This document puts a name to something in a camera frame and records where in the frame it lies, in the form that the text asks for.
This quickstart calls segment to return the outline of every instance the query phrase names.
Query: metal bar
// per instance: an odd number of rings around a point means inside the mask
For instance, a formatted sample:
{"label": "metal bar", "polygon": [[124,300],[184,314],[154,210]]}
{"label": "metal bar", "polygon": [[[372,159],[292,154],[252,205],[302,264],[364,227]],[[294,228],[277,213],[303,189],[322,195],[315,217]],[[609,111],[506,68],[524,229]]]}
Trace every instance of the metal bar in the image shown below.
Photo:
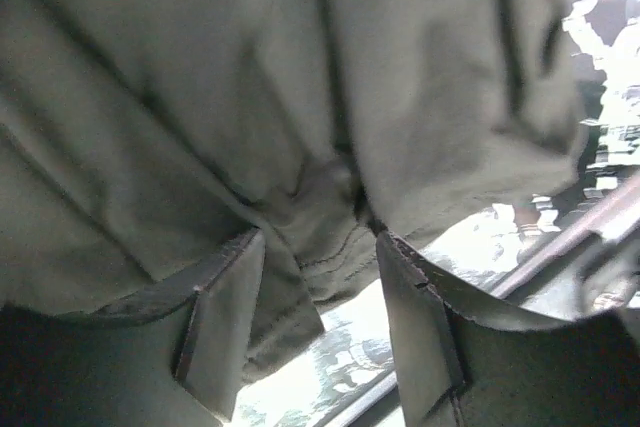
{"label": "metal bar", "polygon": [[619,241],[633,230],[639,219],[640,171],[594,205],[521,266],[502,278],[491,294],[500,299],[506,298],[519,286],[538,275],[553,259],[577,246],[590,233],[599,233],[609,242]]}

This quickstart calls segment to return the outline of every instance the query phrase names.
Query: olive green fabric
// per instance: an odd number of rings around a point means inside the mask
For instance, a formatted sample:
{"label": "olive green fabric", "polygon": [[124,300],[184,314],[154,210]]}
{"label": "olive green fabric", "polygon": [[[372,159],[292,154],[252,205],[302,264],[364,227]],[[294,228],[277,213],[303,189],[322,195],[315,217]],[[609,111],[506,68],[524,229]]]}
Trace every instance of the olive green fabric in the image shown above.
{"label": "olive green fabric", "polygon": [[560,0],[0,0],[0,291],[92,312],[255,225],[247,379],[421,243],[573,176]]}

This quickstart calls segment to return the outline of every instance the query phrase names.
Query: metal rod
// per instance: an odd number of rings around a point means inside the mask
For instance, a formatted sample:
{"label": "metal rod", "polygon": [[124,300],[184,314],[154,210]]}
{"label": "metal rod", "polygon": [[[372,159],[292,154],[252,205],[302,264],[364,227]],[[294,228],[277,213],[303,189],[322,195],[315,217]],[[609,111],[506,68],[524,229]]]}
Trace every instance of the metal rod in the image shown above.
{"label": "metal rod", "polygon": [[549,262],[567,253],[590,233],[602,235],[606,241],[618,241],[628,234],[640,219],[640,171],[589,209],[580,219],[549,244],[527,259],[512,274],[504,277],[491,294],[506,298],[515,289],[535,277]]}

